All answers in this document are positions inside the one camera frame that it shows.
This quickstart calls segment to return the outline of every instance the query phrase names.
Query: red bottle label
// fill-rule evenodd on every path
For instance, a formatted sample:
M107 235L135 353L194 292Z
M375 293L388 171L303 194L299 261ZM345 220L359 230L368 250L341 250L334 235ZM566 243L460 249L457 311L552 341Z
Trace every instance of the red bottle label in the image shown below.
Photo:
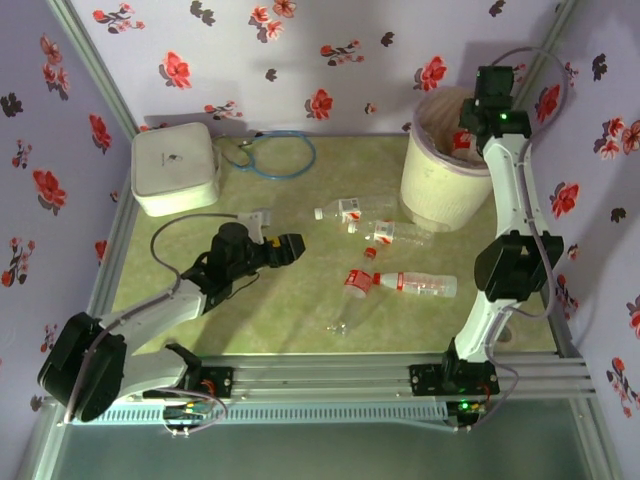
M351 270L344 284L353 285L354 287L362 290L364 293L367 293L371 288L372 282L373 279L367 272L363 272L362 270Z

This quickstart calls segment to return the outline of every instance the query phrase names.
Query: white lid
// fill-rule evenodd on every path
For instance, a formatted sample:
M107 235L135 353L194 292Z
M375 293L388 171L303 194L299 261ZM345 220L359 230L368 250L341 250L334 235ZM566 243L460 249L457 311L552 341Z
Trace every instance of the white lid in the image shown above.
M215 162L209 129L188 123L139 133L131 144L131 188L138 197L212 184Z

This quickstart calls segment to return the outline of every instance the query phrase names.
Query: wall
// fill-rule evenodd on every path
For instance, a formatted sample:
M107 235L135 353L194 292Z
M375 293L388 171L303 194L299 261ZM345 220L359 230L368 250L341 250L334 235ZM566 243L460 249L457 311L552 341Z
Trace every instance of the wall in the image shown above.
M143 129L235 134L403 133L423 90L473 87L478 65L540 44L560 3L294 1L71 3Z
M85 310L129 162L121 133L44 1L0 16L0 479L44 391L36 375Z
M587 360L629 479L640 470L639 21L633 0L581 6L559 51L569 104L533 152L541 205L565 240L556 313ZM556 110L559 84L549 71L535 125Z

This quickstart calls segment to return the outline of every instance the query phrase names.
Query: water bottle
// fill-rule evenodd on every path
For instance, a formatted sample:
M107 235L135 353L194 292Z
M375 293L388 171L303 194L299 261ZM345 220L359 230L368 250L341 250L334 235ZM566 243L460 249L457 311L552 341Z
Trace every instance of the water bottle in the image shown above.
M363 300L373 284L373 260L376 258L375 248L367 248L364 257L357 268L349 272L344 282L341 308L338 310L333 323L328 330L346 335L355 328L361 319Z
M367 240L386 245L399 243L429 246L433 243L433 233L413 223L381 221L350 223L347 231L364 234Z
M358 222L361 219L376 219L392 216L398 207L394 195L370 195L341 198L326 207L314 209L316 220L331 218L342 223Z
M416 272L376 273L373 275L373 284L416 295L440 297L455 297L458 290L458 279L454 276Z

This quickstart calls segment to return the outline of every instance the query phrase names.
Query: aluminum frame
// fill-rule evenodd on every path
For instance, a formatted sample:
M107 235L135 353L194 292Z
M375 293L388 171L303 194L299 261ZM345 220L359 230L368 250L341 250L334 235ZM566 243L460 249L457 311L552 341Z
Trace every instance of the aluminum frame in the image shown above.
M55 17L69 35L106 102L118 118L129 138L136 132L135 123L122 100L100 56L91 43L82 22L66 0L47 0ZM553 50L557 38L565 28L576 0L561 4L543 47ZM529 69L527 82L516 98L521 105L543 71L544 61L537 58ZM100 270L88 313L100 315L109 312L115 298L126 252L135 224L138 206L127 178L109 237L110 255ZM602 414L595 402L595 391L586 365L567 346L567 332L550 321L558 353L502 354L501 362L518 370L521 379L513 399L562 398L571 402L572 411L582 441L585 457L593 479L621 479L611 440ZM369 355L261 355L221 356L205 359L207 366L225 365L236 368L235 384L230 405L259 409L265 405L294 408L300 404L413 405L417 397L411 396L408 365L437 363L434 354L369 354ZM509 373L498 372L504 391L513 381ZM419 397L425 403L435 403L433 397ZM438 401L447 400L438 397ZM131 402L129 409L143 408L144 404ZM51 478L59 452L69 426L61 424L64 408L45 400L36 428L25 453L18 479Z

